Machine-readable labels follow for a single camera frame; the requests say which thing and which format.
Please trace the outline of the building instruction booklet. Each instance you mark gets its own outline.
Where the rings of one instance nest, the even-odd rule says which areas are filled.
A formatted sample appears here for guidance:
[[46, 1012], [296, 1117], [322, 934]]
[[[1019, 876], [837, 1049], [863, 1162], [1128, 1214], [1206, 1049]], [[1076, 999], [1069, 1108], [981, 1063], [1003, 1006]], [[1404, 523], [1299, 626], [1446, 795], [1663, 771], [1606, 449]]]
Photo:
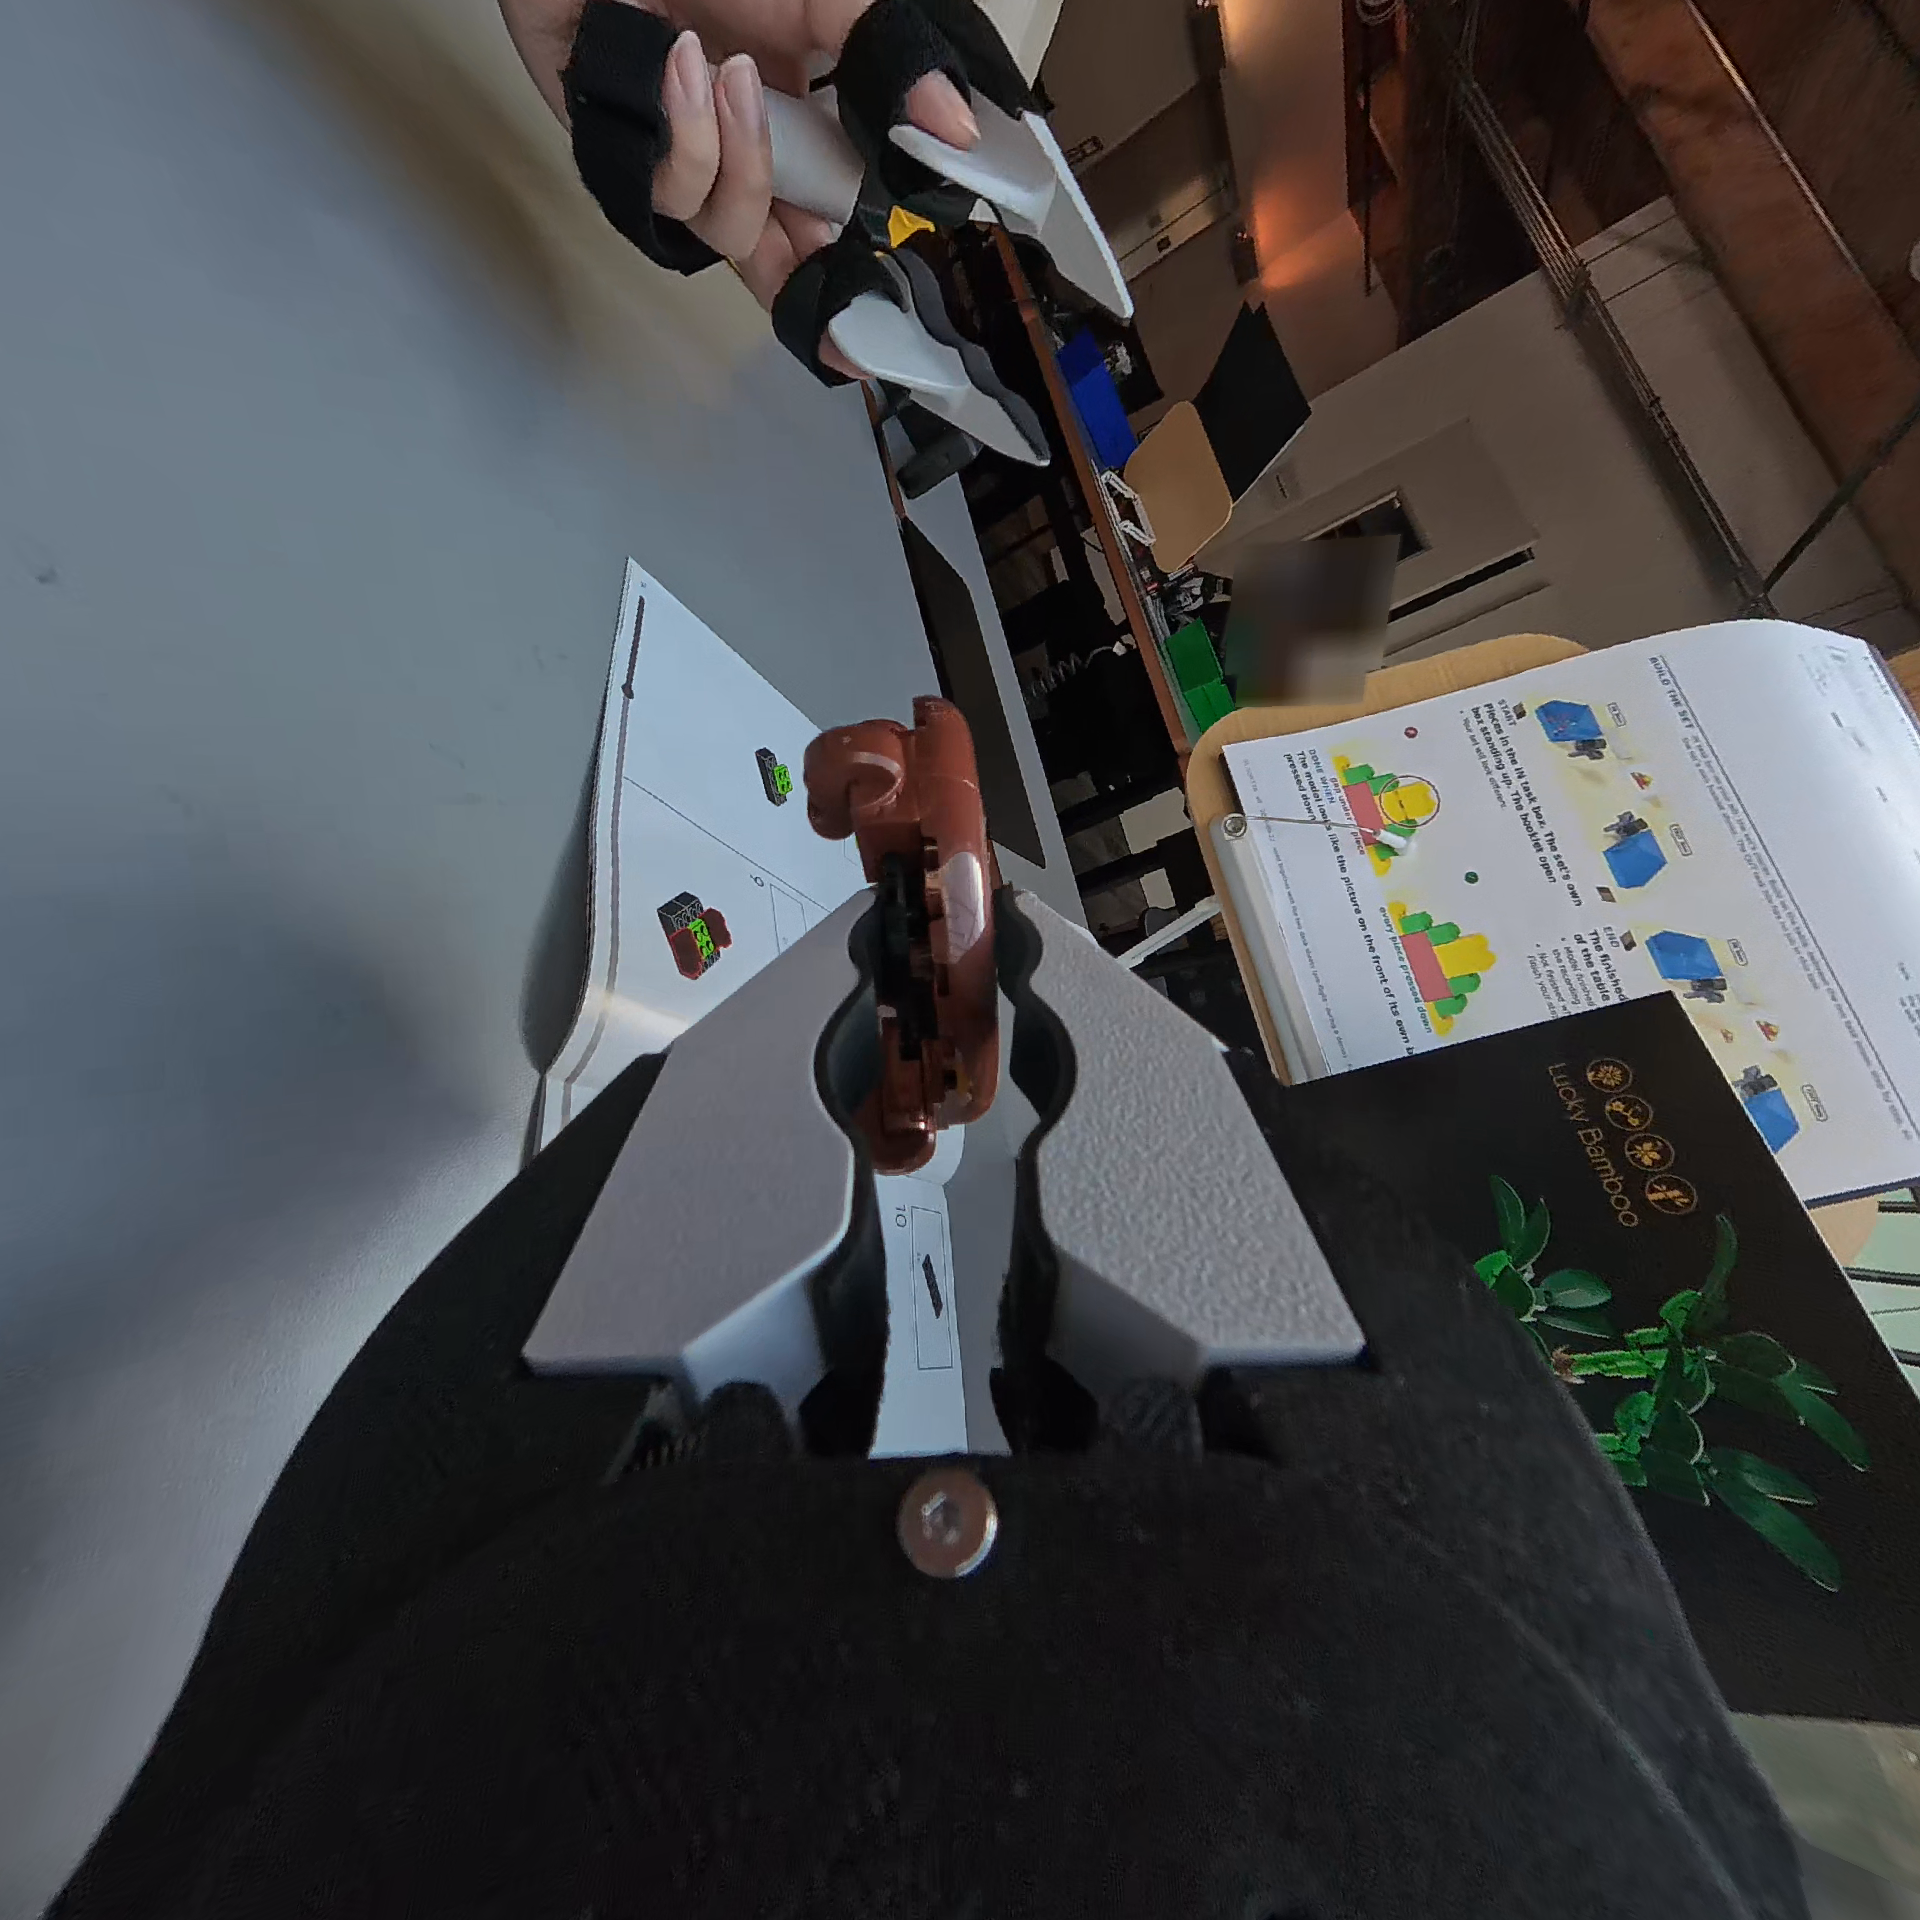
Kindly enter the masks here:
[[[541, 1076], [530, 1153], [662, 1052], [863, 887], [805, 817], [819, 726], [637, 560], [627, 564], [588, 776], [582, 996]], [[1003, 1454], [992, 1371], [1019, 1135], [1011, 1078], [931, 1162], [882, 1179], [891, 1350], [877, 1456]]]

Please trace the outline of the black flat panel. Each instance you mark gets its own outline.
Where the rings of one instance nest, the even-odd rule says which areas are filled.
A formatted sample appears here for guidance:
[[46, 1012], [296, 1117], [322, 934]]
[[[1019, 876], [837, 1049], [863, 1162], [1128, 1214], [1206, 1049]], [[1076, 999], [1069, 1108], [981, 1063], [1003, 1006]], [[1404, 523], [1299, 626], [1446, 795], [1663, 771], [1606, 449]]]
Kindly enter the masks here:
[[939, 691], [960, 711], [972, 735], [986, 829], [998, 848], [1044, 867], [1040, 824], [972, 588], [911, 518], [900, 521], [900, 540]]

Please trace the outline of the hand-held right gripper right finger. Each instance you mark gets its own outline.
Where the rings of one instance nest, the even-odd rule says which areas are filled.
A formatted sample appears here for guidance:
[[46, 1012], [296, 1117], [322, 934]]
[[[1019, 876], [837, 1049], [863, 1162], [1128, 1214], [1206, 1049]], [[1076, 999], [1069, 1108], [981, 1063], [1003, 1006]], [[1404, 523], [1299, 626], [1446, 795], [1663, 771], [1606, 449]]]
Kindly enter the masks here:
[[1366, 1336], [1213, 1035], [1028, 890], [997, 900], [1031, 1117], [998, 1308], [1008, 1385], [1196, 1390], [1349, 1366]]

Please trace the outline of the blue plastic bin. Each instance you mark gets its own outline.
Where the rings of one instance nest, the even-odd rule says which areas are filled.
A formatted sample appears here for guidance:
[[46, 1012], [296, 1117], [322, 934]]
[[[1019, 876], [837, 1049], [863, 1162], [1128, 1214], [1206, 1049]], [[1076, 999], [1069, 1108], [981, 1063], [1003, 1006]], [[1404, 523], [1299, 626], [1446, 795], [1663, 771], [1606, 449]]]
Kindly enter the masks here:
[[1091, 327], [1076, 329], [1056, 349], [1055, 365], [1094, 467], [1104, 471], [1126, 468], [1138, 449], [1138, 436], [1100, 339]]

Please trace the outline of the small wooden board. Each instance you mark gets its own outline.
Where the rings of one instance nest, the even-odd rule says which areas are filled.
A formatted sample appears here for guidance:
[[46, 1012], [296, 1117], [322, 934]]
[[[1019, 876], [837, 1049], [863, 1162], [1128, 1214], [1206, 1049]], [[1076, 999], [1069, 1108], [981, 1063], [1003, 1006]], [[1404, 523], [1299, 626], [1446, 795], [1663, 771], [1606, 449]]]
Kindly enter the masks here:
[[1173, 405], [1119, 474], [1128, 501], [1128, 538], [1173, 579], [1222, 535], [1234, 492], [1192, 401]]

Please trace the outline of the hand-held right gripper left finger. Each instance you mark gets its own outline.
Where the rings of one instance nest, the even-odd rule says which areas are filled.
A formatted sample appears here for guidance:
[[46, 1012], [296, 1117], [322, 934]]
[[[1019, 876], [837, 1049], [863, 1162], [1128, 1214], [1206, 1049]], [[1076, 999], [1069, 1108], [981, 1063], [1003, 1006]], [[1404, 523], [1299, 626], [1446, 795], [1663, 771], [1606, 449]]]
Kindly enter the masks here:
[[766, 1388], [868, 1454], [891, 1287], [865, 1118], [882, 1083], [880, 896], [854, 894], [661, 1059], [529, 1335], [541, 1379]]

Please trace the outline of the person's left hand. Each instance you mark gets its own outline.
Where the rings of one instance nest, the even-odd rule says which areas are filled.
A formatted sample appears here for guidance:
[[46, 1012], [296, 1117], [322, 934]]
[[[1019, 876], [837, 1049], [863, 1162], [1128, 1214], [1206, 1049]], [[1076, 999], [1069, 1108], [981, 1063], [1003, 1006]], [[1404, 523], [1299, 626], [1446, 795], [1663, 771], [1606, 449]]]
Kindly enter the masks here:
[[[716, 250], [769, 314], [788, 279], [829, 247], [832, 228], [776, 202], [765, 85], [801, 97], [820, 63], [839, 59], [866, 3], [632, 3], [673, 27], [662, 80], [669, 151], [652, 204]], [[585, 4], [501, 3], [507, 34], [552, 115], [566, 124], [565, 69]], [[972, 151], [972, 105], [945, 74], [906, 95], [906, 121]]]

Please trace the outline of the small green bin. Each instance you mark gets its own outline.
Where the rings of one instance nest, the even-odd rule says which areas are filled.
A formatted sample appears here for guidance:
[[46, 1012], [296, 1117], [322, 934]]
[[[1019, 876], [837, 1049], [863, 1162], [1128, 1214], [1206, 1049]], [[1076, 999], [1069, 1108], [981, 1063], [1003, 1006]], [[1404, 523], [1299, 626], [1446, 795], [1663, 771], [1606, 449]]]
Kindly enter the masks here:
[[1236, 713], [1215, 636], [1203, 618], [1191, 618], [1164, 638], [1164, 665], [1186, 711], [1194, 739]]

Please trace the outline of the long wooden table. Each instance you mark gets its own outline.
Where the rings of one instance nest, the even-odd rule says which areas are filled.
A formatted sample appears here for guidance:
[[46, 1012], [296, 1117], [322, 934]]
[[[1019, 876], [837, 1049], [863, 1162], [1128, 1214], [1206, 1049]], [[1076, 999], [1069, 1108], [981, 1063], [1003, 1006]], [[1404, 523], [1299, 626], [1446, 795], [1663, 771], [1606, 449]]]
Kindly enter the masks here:
[[1113, 499], [1103, 482], [1103, 468], [1093, 459], [1086, 425], [1079, 414], [1073, 390], [1062, 378], [1044, 303], [1026, 272], [1019, 247], [1000, 227], [986, 228], [986, 238], [1000, 261], [1008, 299], [1021, 317], [1026, 345], [1036, 360], [1038, 378], [1046, 393], [1046, 419], [1053, 420], [1065, 447], [1065, 471], [1069, 471], [1073, 491], [1086, 509], [1098, 553], [1116, 591], [1124, 631], [1132, 638], [1142, 670], [1153, 686], [1157, 709], [1174, 755], [1174, 769], [1178, 780], [1184, 782], [1189, 780], [1192, 732], [1189, 728], [1184, 697], [1168, 670], [1164, 650], [1166, 621], [1160, 599], [1155, 588], [1142, 586], [1140, 566], [1115, 515]]

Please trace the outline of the round brown black brick base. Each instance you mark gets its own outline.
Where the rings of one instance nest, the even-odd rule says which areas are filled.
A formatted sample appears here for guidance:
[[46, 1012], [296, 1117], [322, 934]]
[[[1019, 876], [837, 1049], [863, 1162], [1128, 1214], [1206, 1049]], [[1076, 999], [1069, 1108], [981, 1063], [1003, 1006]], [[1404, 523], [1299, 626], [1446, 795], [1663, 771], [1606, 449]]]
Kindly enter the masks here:
[[811, 826], [853, 844], [871, 887], [829, 1091], [877, 1174], [916, 1174], [998, 1091], [997, 857], [972, 732], [951, 700], [920, 697], [911, 724], [820, 732], [803, 774]]

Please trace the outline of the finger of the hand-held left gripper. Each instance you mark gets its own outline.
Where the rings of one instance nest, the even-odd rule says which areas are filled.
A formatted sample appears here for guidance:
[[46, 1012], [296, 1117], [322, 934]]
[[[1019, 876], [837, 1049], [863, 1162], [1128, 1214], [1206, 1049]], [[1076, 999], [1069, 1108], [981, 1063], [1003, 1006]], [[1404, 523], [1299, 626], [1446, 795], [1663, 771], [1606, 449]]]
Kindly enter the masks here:
[[1116, 323], [1134, 319], [1134, 300], [1116, 254], [1046, 121], [975, 108], [976, 140], [956, 148], [900, 122], [891, 145], [972, 204], [992, 210], [1000, 228], [1035, 243], [1055, 272]]
[[866, 378], [903, 388], [922, 411], [972, 442], [1033, 468], [1049, 468], [1044, 425], [997, 373], [989, 350], [951, 320], [943, 284], [916, 253], [858, 248], [863, 290], [832, 297], [830, 346]]

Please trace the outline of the black electronic device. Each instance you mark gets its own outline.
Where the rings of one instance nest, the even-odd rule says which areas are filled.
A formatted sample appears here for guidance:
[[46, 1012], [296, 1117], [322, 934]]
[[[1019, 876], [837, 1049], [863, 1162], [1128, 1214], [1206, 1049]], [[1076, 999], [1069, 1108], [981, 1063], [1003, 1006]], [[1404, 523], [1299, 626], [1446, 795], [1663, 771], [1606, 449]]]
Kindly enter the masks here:
[[897, 492], [906, 502], [965, 473], [983, 452], [978, 439], [888, 383], [877, 388], [877, 439]]

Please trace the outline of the black plant toy box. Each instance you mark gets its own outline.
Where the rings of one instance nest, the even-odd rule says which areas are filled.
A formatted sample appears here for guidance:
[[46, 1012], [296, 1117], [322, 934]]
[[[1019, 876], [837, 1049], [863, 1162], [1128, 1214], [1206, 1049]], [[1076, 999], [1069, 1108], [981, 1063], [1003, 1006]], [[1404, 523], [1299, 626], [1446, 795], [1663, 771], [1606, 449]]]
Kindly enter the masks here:
[[1780, 1076], [1663, 994], [1293, 1100], [1508, 1308], [1728, 1704], [1917, 1726], [1917, 1390], [1789, 1182]]

